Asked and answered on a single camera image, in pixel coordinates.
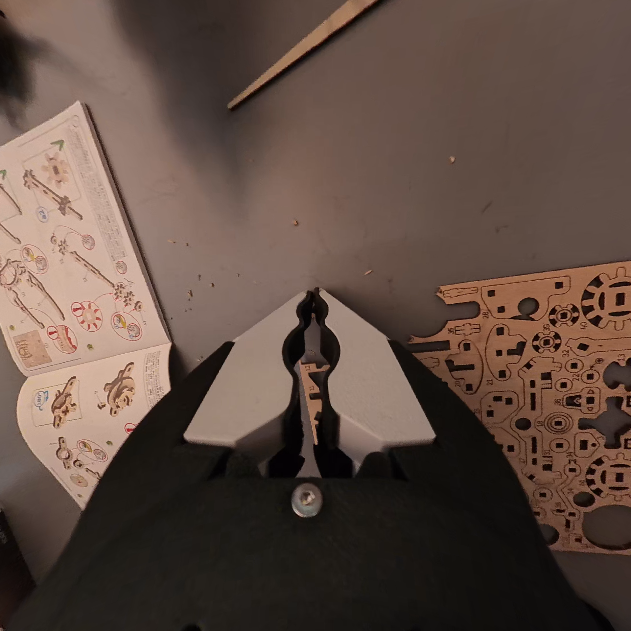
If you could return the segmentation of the small notched wooden model part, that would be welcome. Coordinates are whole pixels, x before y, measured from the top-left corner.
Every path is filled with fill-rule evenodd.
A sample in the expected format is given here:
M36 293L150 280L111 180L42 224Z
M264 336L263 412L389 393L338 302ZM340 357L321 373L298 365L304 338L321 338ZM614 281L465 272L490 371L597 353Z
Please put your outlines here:
M311 435L312 445L319 443L319 423L322 415L322 386L329 363L320 349L320 327L313 314L305 331L305 351L297 364L302 387L301 410L305 417L305 435Z

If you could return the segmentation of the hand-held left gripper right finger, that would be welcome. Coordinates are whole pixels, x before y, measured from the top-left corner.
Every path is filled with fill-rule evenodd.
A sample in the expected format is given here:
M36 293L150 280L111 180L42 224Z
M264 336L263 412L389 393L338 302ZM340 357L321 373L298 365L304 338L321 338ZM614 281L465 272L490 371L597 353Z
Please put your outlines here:
M351 478L369 454L432 444L389 338L323 289L314 290L314 317L329 364L314 446L321 477Z

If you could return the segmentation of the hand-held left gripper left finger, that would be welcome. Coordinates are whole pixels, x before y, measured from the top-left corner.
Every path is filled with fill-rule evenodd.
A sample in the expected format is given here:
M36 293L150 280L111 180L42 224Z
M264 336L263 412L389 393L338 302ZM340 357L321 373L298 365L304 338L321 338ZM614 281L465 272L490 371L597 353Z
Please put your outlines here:
M291 298L239 336L185 430L191 444L245 454L270 477L296 477L304 465L300 377L313 292Z

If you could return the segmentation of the laser-cut plywood parts sheet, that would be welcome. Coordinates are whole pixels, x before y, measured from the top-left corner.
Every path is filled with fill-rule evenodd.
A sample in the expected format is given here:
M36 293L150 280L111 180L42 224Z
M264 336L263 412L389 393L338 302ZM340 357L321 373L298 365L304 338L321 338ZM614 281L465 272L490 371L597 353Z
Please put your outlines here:
M445 304L479 314L410 337L414 356L467 404L501 446L550 547L630 555L599 545L588 515L630 508L630 262L460 285Z

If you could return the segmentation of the model instruction booklet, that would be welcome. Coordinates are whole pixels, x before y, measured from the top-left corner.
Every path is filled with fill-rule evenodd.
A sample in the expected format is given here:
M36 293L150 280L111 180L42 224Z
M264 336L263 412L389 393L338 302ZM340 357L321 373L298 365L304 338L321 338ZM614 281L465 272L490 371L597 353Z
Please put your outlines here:
M1 334L31 452L84 509L172 343L87 106L1 146Z

